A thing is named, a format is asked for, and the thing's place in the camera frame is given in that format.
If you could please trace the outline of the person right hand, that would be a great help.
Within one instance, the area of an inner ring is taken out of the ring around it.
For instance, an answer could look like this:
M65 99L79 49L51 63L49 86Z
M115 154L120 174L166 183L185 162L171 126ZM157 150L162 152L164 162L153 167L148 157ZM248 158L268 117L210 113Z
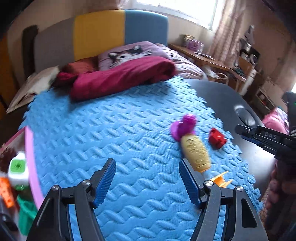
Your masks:
M265 227L271 230L276 223L281 222L282 216L287 215L295 199L295 162L286 163L277 160L271 173L267 197L267 218Z

